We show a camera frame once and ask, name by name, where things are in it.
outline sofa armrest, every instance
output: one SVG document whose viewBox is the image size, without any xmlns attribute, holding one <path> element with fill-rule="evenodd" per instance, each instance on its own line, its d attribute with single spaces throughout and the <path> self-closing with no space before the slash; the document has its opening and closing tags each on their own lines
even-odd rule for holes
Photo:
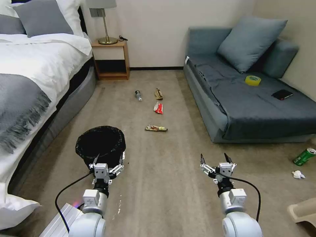
<svg viewBox="0 0 316 237">
<path fill-rule="evenodd" d="M 259 71 L 273 78 L 282 78 L 298 50 L 293 42 L 277 39 L 260 59 Z"/>
<path fill-rule="evenodd" d="M 231 28 L 190 27 L 186 55 L 214 54 Z"/>
</svg>

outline soda can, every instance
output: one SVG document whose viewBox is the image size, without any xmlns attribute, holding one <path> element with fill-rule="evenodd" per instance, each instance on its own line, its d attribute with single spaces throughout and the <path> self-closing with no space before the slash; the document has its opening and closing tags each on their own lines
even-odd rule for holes
<svg viewBox="0 0 316 237">
<path fill-rule="evenodd" d="M 313 148 L 307 148 L 297 158 L 293 160 L 293 163 L 297 166 L 302 166 L 310 158 L 314 157 L 315 155 L 316 155 L 316 150 L 314 150 Z"/>
</svg>

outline nightstand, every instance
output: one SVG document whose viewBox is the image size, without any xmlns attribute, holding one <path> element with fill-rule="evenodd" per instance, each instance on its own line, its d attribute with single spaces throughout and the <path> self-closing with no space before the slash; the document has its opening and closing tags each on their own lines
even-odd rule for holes
<svg viewBox="0 0 316 237">
<path fill-rule="evenodd" d="M 116 44 L 92 44 L 94 64 L 99 80 L 128 80 L 129 59 L 126 41 Z"/>
</svg>

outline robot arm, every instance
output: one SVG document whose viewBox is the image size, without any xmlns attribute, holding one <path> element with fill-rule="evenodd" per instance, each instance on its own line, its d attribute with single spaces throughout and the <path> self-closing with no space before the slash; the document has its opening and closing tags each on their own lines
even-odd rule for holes
<svg viewBox="0 0 316 237">
<path fill-rule="evenodd" d="M 91 164 L 90 169 L 94 170 L 94 188 L 86 189 L 83 194 L 84 206 L 81 217 L 76 219 L 69 228 L 69 237 L 104 237 L 105 236 L 105 215 L 107 198 L 109 197 L 109 185 L 123 170 L 122 155 L 120 164 L 113 169 L 108 168 L 107 164 Z"/>
<path fill-rule="evenodd" d="M 225 237 L 262 237 L 259 223 L 245 213 L 246 193 L 243 189 L 235 189 L 230 181 L 236 164 L 225 154 L 226 162 L 218 167 L 210 167 L 201 154 L 201 170 L 213 179 L 218 186 L 217 195 L 221 201 L 223 232 Z"/>
</svg>

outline floor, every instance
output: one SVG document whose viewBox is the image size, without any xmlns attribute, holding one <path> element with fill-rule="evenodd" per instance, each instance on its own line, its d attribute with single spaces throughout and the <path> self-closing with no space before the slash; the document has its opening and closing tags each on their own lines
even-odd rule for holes
<svg viewBox="0 0 316 237">
<path fill-rule="evenodd" d="M 163 115 L 153 112 L 156 87 L 164 94 Z M 142 102 L 135 90 L 141 91 Z M 145 131 L 147 124 L 169 130 Z M 56 194 L 87 172 L 75 153 L 77 138 L 100 125 L 120 128 L 127 145 L 125 170 L 110 186 L 106 236 L 223 236 L 217 186 L 200 170 L 199 159 L 203 153 L 209 165 L 217 166 L 224 162 L 224 152 L 238 164 L 234 176 L 261 191 L 259 223 L 265 237 L 316 236 L 309 225 L 294 224 L 286 210 L 316 195 L 316 159 L 300 168 L 305 180 L 291 174 L 298 169 L 291 159 L 312 144 L 213 144 L 182 71 L 132 71 L 129 81 L 99 82 L 25 180 L 19 194 L 42 206 L 12 233 L 30 237 L 43 231 L 57 213 Z M 89 177 L 69 188 L 59 204 L 80 202 L 91 181 Z M 235 186 L 246 190 L 247 213 L 255 217 L 256 191 L 239 182 Z"/>
</svg>

